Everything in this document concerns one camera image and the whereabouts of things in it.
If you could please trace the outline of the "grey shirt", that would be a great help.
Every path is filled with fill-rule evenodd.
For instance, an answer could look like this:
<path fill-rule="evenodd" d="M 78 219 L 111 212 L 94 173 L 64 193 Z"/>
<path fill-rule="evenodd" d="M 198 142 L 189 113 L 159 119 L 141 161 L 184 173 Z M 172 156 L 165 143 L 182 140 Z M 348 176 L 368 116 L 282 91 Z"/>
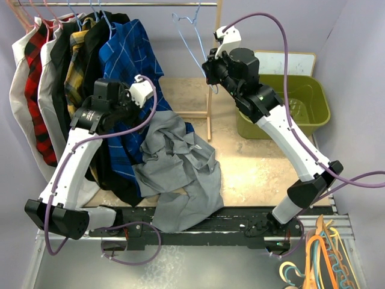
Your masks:
<path fill-rule="evenodd" d="M 142 197 L 157 195 L 152 224 L 163 232 L 184 231 L 224 206 L 215 149 L 173 111 L 158 111 L 133 170 Z"/>

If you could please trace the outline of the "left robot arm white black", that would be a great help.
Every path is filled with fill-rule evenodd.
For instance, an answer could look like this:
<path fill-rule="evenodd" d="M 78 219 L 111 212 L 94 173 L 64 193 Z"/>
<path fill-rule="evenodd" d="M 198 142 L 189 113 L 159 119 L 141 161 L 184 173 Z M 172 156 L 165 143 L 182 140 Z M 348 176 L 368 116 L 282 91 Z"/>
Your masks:
<path fill-rule="evenodd" d="M 100 227 L 110 236 L 122 233 L 124 222 L 114 209 L 83 209 L 78 196 L 101 136 L 117 122 L 134 120 L 152 96 L 150 83 L 139 76 L 131 85 L 106 78 L 95 81 L 93 95 L 72 117 L 66 148 L 49 184 L 38 199 L 25 204 L 26 214 L 39 229 L 74 240 Z"/>

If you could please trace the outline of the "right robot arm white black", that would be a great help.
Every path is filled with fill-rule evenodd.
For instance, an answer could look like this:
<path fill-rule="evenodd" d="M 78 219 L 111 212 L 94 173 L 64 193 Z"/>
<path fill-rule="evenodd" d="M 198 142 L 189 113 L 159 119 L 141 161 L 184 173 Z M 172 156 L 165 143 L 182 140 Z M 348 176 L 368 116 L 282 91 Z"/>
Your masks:
<path fill-rule="evenodd" d="M 289 222 L 332 185 L 343 165 L 320 153 L 287 114 L 282 98 L 259 81 L 259 60 L 252 50 L 212 48 L 202 68 L 206 82 L 221 85 L 231 95 L 238 110 L 274 140 L 298 175 L 267 222 L 270 233 L 282 235 Z"/>

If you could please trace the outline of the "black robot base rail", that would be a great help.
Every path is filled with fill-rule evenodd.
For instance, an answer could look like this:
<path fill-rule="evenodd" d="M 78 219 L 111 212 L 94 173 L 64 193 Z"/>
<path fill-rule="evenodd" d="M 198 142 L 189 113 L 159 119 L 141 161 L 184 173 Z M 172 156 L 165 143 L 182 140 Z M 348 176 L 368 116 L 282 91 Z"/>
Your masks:
<path fill-rule="evenodd" d="M 158 236 L 149 226 L 155 213 L 154 207 L 117 207 L 118 219 L 114 226 L 135 224 L 127 229 L 107 231 L 96 229 L 91 237 L 104 240 L 127 241 L 128 250 L 143 250 L 147 245 L 157 245 Z M 287 225 L 273 225 L 269 213 L 272 207 L 224 207 L 204 221 L 182 232 L 160 232 L 164 246 L 245 246 L 249 249 L 274 251 L 289 249 L 289 239 L 300 237 L 303 229 L 298 220 Z"/>

